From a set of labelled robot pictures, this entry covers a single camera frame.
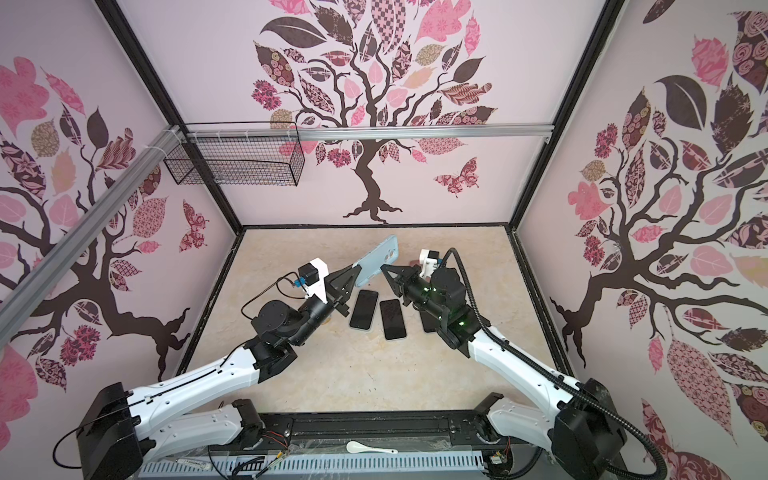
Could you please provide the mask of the light blue phone case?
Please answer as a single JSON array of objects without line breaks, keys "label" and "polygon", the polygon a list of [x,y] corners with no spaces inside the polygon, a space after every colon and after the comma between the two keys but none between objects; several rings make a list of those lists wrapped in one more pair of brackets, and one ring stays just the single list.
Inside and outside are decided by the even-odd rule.
[{"label": "light blue phone case", "polygon": [[376,248],[354,263],[360,268],[355,286],[362,288],[381,272],[383,265],[392,265],[399,257],[399,244],[395,235],[388,236]]}]

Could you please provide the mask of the black phone sideways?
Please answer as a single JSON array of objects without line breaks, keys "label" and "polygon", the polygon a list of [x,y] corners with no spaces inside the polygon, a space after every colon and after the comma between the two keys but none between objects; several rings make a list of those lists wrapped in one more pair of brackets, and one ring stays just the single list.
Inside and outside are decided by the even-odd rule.
[{"label": "black phone sideways", "polygon": [[388,341],[403,339],[407,336],[406,325],[399,300],[383,300],[379,303],[384,337]]}]

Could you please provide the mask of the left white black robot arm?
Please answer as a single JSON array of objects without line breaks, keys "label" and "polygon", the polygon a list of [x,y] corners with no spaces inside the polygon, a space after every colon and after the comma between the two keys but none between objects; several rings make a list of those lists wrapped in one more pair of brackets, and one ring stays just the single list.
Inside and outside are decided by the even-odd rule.
[{"label": "left white black robot arm", "polygon": [[127,390],[117,382],[101,389],[69,433],[77,442],[77,470],[85,479],[126,479],[158,451],[160,431],[172,421],[281,374],[296,360],[296,348],[333,312],[349,313],[347,303],[361,270],[360,263],[353,263],[330,272],[314,259],[298,271],[306,283],[303,304],[264,304],[251,321],[255,336],[223,358],[153,385]]}]

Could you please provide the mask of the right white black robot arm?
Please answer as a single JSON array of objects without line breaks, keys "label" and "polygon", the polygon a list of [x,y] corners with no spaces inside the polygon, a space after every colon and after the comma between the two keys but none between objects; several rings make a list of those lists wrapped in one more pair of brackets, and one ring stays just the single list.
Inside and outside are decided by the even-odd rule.
[{"label": "right white black robot arm", "polygon": [[495,371],[533,403],[519,408],[494,401],[485,416],[495,433],[549,452],[574,479],[608,472],[627,433],[606,387],[550,368],[507,340],[479,313],[461,271],[440,266],[424,278],[417,266],[385,265],[382,273],[404,305],[436,319],[450,348]]}]

